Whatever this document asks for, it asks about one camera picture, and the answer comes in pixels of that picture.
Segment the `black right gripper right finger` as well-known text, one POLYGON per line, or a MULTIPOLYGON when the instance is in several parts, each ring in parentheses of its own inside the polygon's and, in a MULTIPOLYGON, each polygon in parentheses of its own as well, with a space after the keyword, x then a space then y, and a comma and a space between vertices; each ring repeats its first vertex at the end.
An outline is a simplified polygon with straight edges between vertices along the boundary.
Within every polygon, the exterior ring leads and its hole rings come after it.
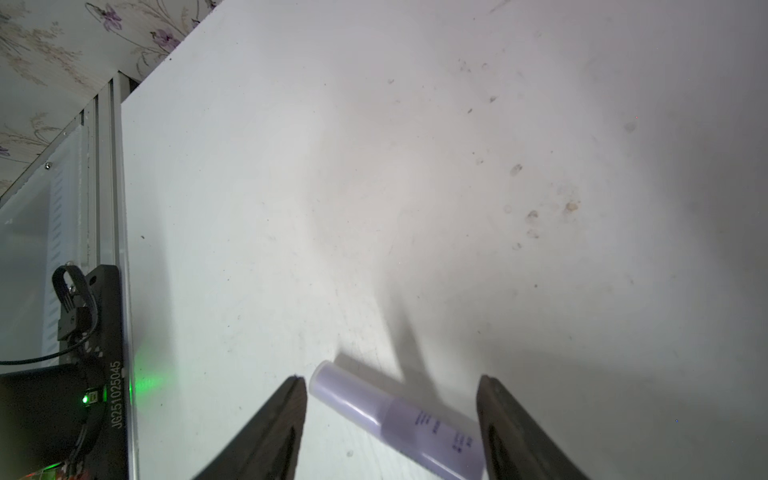
POLYGON ((480 378, 476 409, 489 478, 588 479, 498 379, 480 378))

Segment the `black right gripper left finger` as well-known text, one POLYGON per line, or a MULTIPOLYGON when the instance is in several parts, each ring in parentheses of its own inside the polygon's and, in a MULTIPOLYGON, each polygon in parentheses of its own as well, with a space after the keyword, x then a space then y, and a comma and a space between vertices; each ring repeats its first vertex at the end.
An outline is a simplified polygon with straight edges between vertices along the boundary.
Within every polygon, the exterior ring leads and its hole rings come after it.
POLYGON ((196 477, 291 480, 295 477, 307 411, 307 388, 288 377, 196 477))

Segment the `lilac lipstick tube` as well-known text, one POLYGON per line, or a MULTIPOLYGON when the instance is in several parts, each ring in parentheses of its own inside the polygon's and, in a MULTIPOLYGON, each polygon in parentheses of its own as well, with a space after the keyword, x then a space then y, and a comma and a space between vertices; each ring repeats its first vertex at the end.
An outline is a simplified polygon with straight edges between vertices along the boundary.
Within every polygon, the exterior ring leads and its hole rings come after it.
POLYGON ((309 393, 368 434, 442 479, 482 479, 482 441, 349 373, 322 362, 309 393))

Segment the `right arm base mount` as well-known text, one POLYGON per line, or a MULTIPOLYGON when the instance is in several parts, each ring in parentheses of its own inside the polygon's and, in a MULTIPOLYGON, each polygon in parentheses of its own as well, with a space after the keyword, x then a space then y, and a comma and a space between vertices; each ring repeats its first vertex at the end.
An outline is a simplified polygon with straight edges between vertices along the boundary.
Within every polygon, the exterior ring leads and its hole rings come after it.
POLYGON ((1 376, 4 479, 129 476, 121 274, 115 265, 52 274, 57 349, 1 376))

